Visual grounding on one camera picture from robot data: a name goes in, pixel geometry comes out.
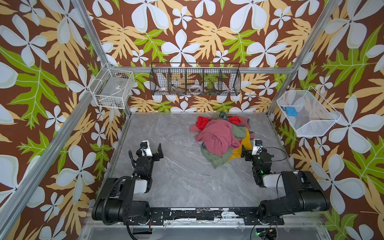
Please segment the olive green cloth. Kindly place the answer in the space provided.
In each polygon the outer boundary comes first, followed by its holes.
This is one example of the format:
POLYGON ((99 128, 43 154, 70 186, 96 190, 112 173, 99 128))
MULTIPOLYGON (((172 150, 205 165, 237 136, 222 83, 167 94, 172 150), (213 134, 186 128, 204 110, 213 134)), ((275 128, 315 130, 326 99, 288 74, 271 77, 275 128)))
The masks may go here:
MULTIPOLYGON (((225 112, 221 112, 216 117, 212 118, 211 120, 223 119, 223 120, 228 121, 229 117, 239 117, 239 116, 227 115, 225 112)), ((234 149, 234 150, 229 149, 228 152, 224 153, 222 156, 218 156, 218 155, 215 155, 215 154, 208 152, 204 143, 201 143, 202 144, 202 146, 201 146, 202 154, 206 158, 206 160, 212 164, 214 169, 228 163, 231 159, 240 158, 241 152, 242 152, 242 147, 245 147, 247 150, 251 149, 252 145, 251 145, 250 133, 246 127, 236 125, 236 127, 234 127, 234 134, 238 140, 240 140, 242 137, 244 137, 240 141, 240 143, 241 143, 240 147, 237 149, 234 149)))

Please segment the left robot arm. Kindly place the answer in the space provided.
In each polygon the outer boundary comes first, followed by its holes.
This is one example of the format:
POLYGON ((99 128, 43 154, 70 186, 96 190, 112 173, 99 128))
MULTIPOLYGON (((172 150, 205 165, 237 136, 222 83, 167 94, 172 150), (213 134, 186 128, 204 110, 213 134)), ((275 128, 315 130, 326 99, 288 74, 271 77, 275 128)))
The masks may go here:
POLYGON ((133 200, 134 195, 151 190, 154 163, 164 157, 162 145, 152 153, 148 141, 140 143, 135 160, 132 151, 129 157, 133 166, 130 176, 107 178, 92 208, 92 219, 109 226, 116 223, 147 224, 151 218, 151 207, 146 201, 133 200))

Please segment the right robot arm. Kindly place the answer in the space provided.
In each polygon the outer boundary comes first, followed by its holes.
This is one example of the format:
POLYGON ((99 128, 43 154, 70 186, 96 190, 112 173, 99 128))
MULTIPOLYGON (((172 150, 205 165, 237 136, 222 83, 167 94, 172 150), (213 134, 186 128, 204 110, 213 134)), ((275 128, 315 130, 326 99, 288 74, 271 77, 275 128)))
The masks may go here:
POLYGON ((310 171, 272 173, 273 155, 262 147, 256 151, 242 147, 241 157, 252 163, 254 180, 260 188, 277 192, 276 199, 259 204, 257 218, 261 223, 273 223, 284 215, 330 209, 330 198, 310 171))

